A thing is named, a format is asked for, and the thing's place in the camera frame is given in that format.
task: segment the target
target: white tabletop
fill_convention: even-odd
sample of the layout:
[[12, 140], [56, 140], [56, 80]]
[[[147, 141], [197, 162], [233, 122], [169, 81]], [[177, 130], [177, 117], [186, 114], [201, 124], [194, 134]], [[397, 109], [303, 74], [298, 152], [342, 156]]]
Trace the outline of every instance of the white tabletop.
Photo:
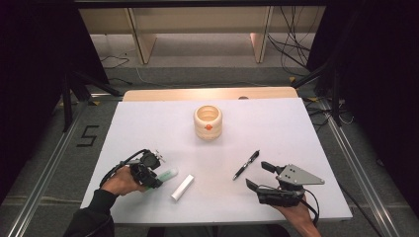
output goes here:
[[[223, 113], [217, 140], [203, 141], [195, 135], [193, 114], [202, 105], [215, 105]], [[325, 185], [304, 186], [319, 201], [320, 219], [352, 217], [298, 98], [119, 103], [82, 207], [90, 203], [112, 167], [144, 148], [157, 149], [166, 160], [155, 173], [178, 168], [179, 174], [159, 189], [119, 197], [111, 210], [116, 223], [168, 226], [284, 220], [246, 187], [246, 178], [278, 186], [275, 175], [261, 168], [262, 161], [294, 164], [325, 180]], [[232, 181], [256, 150], [260, 156]], [[172, 200], [171, 194], [188, 175], [195, 177], [194, 182], [178, 201]], [[312, 196], [306, 196], [315, 208]]]

